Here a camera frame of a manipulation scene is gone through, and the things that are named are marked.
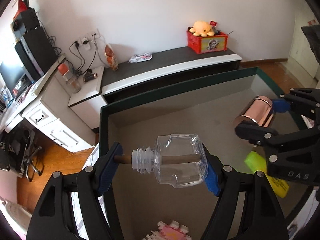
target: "black plug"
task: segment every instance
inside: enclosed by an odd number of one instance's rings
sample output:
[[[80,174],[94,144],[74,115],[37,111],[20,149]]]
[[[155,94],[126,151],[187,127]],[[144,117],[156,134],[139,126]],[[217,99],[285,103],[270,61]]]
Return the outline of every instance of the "black plug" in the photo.
[[[79,44],[79,42],[78,41],[75,41],[75,46],[76,46],[76,48],[78,49],[79,48],[79,46],[80,46],[80,44]]]

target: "rose gold canister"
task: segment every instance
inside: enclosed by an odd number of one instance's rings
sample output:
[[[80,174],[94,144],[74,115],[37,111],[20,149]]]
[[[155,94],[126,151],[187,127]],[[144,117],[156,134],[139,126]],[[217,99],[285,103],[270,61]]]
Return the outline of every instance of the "rose gold canister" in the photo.
[[[272,101],[267,97],[258,96],[253,99],[244,113],[234,120],[234,126],[236,127],[242,121],[249,121],[262,127],[268,127],[273,116]]]

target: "red plastic box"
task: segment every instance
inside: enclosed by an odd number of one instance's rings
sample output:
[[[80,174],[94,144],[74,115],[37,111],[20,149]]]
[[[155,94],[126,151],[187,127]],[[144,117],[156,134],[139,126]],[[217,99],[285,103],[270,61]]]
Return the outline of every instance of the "red plastic box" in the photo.
[[[189,29],[190,28],[187,30],[188,46],[197,54],[227,50],[228,35],[225,33],[221,32],[220,35],[207,36],[204,38],[194,36],[189,32]]]

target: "bottle mouth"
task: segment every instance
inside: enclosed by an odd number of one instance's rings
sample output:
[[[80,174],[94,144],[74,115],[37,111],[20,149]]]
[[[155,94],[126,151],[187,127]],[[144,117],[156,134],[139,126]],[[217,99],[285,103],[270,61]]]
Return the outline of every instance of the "bottle mouth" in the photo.
[[[153,172],[154,153],[150,147],[142,147],[132,151],[131,166],[133,170],[137,170],[141,174]]]

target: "yellow-green highlighter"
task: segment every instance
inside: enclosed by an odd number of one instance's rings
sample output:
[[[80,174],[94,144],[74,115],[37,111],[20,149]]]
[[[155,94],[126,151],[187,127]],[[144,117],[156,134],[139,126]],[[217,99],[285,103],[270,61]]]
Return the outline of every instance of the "yellow-green highlighter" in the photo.
[[[281,198],[285,197],[289,190],[289,185],[283,179],[276,179],[267,175],[267,163],[266,160],[260,156],[257,152],[250,152],[246,159],[245,164],[249,169],[255,173],[256,171],[263,171],[267,176],[267,179],[273,189],[273,191]]]

